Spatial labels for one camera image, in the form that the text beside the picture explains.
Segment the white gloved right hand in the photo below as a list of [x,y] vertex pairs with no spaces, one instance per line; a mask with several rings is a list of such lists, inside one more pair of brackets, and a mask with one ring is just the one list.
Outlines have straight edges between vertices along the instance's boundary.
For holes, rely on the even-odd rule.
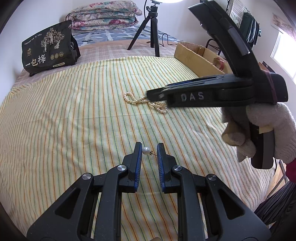
[[225,107],[222,108],[222,122],[227,123],[222,138],[228,145],[236,147],[239,162],[256,153],[255,144],[250,138],[251,123],[274,130],[274,157],[286,165],[295,164],[295,119],[284,103]]

